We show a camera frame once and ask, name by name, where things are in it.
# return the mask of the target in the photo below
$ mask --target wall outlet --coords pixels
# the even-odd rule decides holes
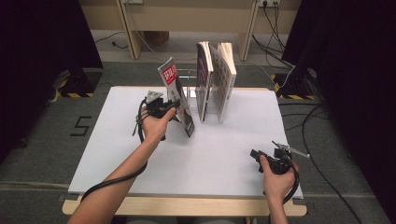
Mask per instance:
[[[260,7],[263,7],[263,2],[265,0],[260,0]],[[267,1],[267,7],[275,7],[276,3],[279,6],[280,0],[266,0]]]

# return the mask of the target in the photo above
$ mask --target standing book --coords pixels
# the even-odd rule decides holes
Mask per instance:
[[[209,42],[202,41],[197,46],[197,82],[195,95],[200,121],[205,121],[207,102],[209,100],[213,64],[210,56]]]
[[[167,89],[168,100],[172,100],[172,102],[180,100],[176,116],[178,121],[183,124],[187,136],[191,137],[195,126],[173,59],[170,58],[165,64],[161,65],[158,71]]]
[[[231,43],[219,43],[217,49],[210,45],[209,47],[214,71],[211,92],[213,93],[219,122],[222,123],[236,80],[233,45]]]

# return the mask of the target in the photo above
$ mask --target hand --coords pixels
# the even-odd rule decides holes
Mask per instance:
[[[171,108],[161,119],[152,116],[143,115],[143,132],[145,133],[145,141],[152,140],[159,143],[165,136],[166,128],[169,120],[175,115],[176,110]]]
[[[264,175],[264,191],[268,200],[276,200],[277,202],[283,202],[283,199],[288,194],[289,190],[294,184],[294,172],[290,168],[283,175],[276,175],[271,171],[268,160],[261,155],[260,162],[262,164],[263,175]]]

